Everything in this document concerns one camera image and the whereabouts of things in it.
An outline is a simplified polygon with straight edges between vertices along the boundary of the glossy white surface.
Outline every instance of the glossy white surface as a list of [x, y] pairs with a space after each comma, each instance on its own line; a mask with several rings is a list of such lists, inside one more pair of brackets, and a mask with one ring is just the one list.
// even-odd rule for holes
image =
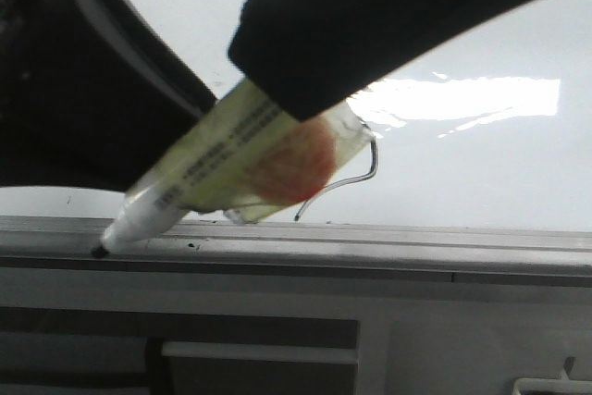
[[[243, 0], [132, 1], [217, 95], [239, 78], [226, 48]], [[591, 230], [590, 23], [592, 0], [538, 0], [356, 94], [352, 107], [380, 138], [378, 174], [302, 220]], [[368, 166], [361, 154], [339, 176]], [[121, 197], [3, 189], [0, 200], [5, 215], [111, 217]]]

